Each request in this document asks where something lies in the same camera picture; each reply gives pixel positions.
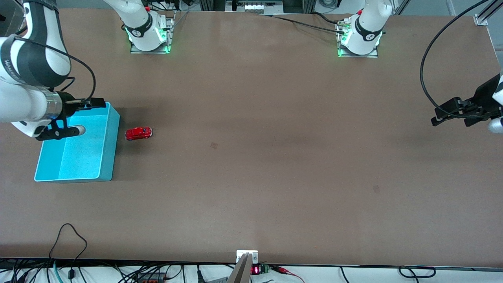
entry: teal cable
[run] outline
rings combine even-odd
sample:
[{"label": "teal cable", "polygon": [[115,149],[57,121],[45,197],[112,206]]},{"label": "teal cable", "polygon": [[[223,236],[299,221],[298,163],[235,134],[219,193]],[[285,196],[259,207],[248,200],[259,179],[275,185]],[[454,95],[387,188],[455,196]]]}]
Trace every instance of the teal cable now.
[{"label": "teal cable", "polygon": [[54,273],[56,274],[56,278],[58,278],[59,283],[63,283],[63,280],[61,280],[61,277],[59,276],[58,268],[56,267],[56,261],[54,261],[52,268],[54,269]]}]

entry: white floor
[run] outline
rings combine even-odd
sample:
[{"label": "white floor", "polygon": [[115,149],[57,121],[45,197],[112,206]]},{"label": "white floor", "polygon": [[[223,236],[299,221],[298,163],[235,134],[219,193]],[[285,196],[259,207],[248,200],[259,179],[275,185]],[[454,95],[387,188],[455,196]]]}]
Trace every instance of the white floor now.
[{"label": "white floor", "polygon": [[[284,266],[292,273],[302,277],[305,283],[345,283],[341,274],[341,269],[338,267],[309,267],[309,266]],[[130,273],[137,267],[121,267],[124,273]],[[52,283],[57,283],[54,272],[50,270],[50,279]],[[197,283],[197,267],[195,265],[185,266],[186,283]],[[180,266],[172,266],[167,273],[167,276],[174,276],[180,271]],[[350,283],[415,283],[414,279],[407,279],[398,273],[397,269],[389,268],[360,268],[360,267],[345,267],[344,271]],[[431,271],[415,270],[417,275],[429,273]],[[117,270],[109,267],[83,267],[82,272],[86,277],[88,283],[116,283],[121,280],[121,275]],[[201,265],[201,272],[206,282],[228,277],[232,272],[227,266],[224,265]],[[68,268],[59,270],[59,274],[63,283],[69,283],[67,279]],[[75,269],[76,277],[73,283],[83,283],[83,280]],[[12,272],[0,273],[0,282],[9,283],[11,280]],[[271,283],[302,283],[296,277],[279,274],[270,271],[266,274],[252,276],[254,283],[264,283],[273,280]],[[490,271],[455,271],[455,270],[438,270],[437,275],[428,279],[419,279],[420,283],[496,283],[503,282],[503,272],[490,272]],[[40,272],[35,280],[35,283],[47,282],[45,270]],[[167,282],[171,283],[184,283],[182,273],[179,276]]]}]

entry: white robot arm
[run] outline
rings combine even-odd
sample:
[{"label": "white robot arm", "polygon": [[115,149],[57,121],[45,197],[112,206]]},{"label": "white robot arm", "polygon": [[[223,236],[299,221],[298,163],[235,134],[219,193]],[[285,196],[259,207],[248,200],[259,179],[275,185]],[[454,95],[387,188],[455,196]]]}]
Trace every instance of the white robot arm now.
[{"label": "white robot arm", "polygon": [[392,10],[389,0],[366,0],[361,13],[347,19],[350,27],[341,44],[354,54],[369,54],[379,43],[382,28]]},{"label": "white robot arm", "polygon": [[[166,41],[162,37],[165,16],[147,12],[141,0],[105,0],[124,21],[133,44],[150,51]],[[38,140],[81,135],[84,127],[68,127],[66,118],[76,111],[104,107],[100,98],[76,100],[55,92],[71,70],[61,35],[56,0],[23,0],[27,33],[0,37],[0,123],[11,122],[24,134]],[[63,54],[44,47],[50,46]],[[62,121],[63,128],[57,121]]]},{"label": "white robot arm", "polygon": [[166,42],[166,16],[147,12],[141,0],[103,1],[119,14],[131,42],[139,50],[151,51]]},{"label": "white robot arm", "polygon": [[473,97],[462,100],[454,97],[442,104],[441,109],[435,108],[436,116],[431,119],[433,126],[458,118],[445,113],[464,115],[465,126],[470,127],[478,122],[491,119],[489,131],[503,133],[503,72],[480,85]]}]

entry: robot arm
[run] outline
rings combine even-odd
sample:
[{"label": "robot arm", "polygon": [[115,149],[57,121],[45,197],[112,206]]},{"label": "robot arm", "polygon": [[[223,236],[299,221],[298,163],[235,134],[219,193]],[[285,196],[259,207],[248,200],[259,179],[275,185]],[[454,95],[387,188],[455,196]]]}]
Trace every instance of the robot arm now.
[{"label": "robot arm", "polygon": [[345,22],[346,32],[341,44],[357,55],[369,54],[379,44],[382,28],[392,13],[389,0],[366,0],[361,13],[352,15]]},{"label": "robot arm", "polygon": [[[467,100],[454,97],[440,107],[452,114],[475,117],[464,118],[467,127],[491,119],[488,125],[489,131],[503,133],[503,76],[501,74],[480,85],[475,90],[473,97]],[[433,126],[438,126],[447,120],[456,118],[440,109],[435,109],[435,114],[436,116],[431,119]]]},{"label": "robot arm", "polygon": [[[23,0],[28,32],[23,38],[66,52],[55,0]],[[0,38],[0,79],[14,85],[54,88],[70,73],[70,59],[45,47]]]},{"label": "robot arm", "polygon": [[129,39],[141,51],[151,51],[166,42],[166,16],[145,9],[141,0],[103,0],[121,17]]},{"label": "robot arm", "polygon": [[[66,53],[54,0],[24,0],[28,32],[23,38]],[[14,35],[0,38],[0,122],[12,122],[38,137],[63,111],[63,101],[50,88],[59,86],[71,69],[67,56]]]}]

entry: red wire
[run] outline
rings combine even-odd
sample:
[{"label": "red wire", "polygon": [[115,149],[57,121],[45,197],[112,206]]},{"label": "red wire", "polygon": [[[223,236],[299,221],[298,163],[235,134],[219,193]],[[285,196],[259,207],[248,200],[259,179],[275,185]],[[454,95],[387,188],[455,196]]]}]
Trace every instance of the red wire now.
[{"label": "red wire", "polygon": [[293,274],[293,273],[291,273],[291,272],[288,272],[288,273],[289,273],[288,275],[295,276],[295,277],[299,278],[300,280],[302,280],[302,283],[306,283],[306,282],[304,281],[304,279],[302,279],[300,276],[298,276],[298,275],[296,275],[296,274]]}]

